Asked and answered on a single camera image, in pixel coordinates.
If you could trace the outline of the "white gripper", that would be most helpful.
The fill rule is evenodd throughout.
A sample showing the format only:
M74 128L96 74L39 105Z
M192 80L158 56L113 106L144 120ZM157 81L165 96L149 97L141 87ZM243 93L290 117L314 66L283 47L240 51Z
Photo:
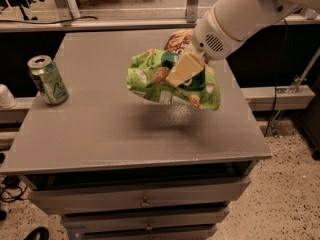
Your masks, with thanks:
M198 21L192 37L193 46L209 60L222 60L239 49L238 41L224 32L216 19L213 9L208 10ZM178 87L192 79L204 69L204 62L192 52L184 53L171 69L166 81Z

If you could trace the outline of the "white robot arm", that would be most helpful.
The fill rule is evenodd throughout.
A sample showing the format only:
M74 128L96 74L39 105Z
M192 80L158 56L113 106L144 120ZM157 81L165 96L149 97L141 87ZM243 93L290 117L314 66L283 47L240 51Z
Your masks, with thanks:
M206 60L226 58L300 7L317 11L320 0L217 0L196 24L191 43L166 81L174 87L191 81L204 70Z

